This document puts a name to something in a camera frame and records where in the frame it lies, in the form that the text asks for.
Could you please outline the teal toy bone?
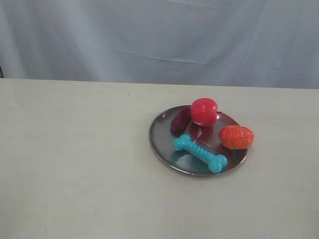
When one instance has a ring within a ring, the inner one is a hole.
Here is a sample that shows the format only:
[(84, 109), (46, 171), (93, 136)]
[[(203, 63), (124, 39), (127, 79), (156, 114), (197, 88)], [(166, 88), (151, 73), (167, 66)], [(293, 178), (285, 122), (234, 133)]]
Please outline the teal toy bone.
[(179, 138), (173, 141), (173, 147), (177, 151), (185, 150), (194, 155), (201, 161), (205, 162), (208, 166), (208, 170), (211, 173), (220, 173), (228, 163), (227, 157), (219, 154), (215, 155), (191, 140), (191, 137), (187, 134), (181, 135)]

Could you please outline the round metal plate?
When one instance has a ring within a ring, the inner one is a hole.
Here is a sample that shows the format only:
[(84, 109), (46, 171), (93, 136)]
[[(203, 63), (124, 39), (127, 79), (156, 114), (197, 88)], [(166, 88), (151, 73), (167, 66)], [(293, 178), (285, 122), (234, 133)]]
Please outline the round metal plate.
[(193, 122), (189, 122), (184, 130), (173, 132), (170, 128), (173, 119), (188, 105), (176, 106), (160, 113), (151, 123), (149, 128), (149, 142), (154, 154), (167, 166), (179, 172), (194, 176), (213, 176), (208, 165), (196, 158), (189, 152), (176, 151), (173, 141), (183, 134), (191, 136), (191, 140), (205, 150), (227, 157), (227, 165), (222, 170), (222, 174), (230, 172), (244, 162), (247, 156), (246, 149), (231, 150), (224, 147), (219, 139), (219, 132), (227, 125), (237, 125), (238, 123), (223, 112), (217, 113), (217, 122), (211, 127), (199, 127)]

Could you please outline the dark purple toy sausage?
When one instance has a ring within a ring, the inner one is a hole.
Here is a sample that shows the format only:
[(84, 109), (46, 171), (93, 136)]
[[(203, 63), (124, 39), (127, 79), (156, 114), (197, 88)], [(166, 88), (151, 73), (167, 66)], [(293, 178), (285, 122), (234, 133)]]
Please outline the dark purple toy sausage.
[(173, 132), (179, 132), (187, 128), (190, 122), (190, 113), (188, 111), (180, 111), (177, 116), (172, 120), (170, 129)]

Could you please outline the red toy apple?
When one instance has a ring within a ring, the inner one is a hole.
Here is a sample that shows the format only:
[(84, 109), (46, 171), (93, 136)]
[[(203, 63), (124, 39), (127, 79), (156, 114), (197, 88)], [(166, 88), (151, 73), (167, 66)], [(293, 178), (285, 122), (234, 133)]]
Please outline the red toy apple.
[(217, 122), (217, 103), (210, 98), (200, 98), (192, 103), (190, 114), (198, 126), (212, 126)]

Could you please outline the orange toy strawberry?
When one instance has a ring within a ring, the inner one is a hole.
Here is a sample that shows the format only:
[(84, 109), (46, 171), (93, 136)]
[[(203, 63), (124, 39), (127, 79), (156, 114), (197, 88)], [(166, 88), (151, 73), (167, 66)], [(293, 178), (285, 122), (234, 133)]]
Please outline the orange toy strawberry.
[(254, 141), (254, 133), (240, 125), (228, 125), (219, 132), (222, 145), (231, 150), (248, 149)]

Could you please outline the white backdrop cloth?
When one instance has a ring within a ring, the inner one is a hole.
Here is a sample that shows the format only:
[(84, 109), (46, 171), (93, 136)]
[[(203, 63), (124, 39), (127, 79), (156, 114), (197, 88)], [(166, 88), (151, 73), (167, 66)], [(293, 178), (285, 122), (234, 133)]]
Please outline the white backdrop cloth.
[(316, 89), (316, 0), (3, 0), (7, 78)]

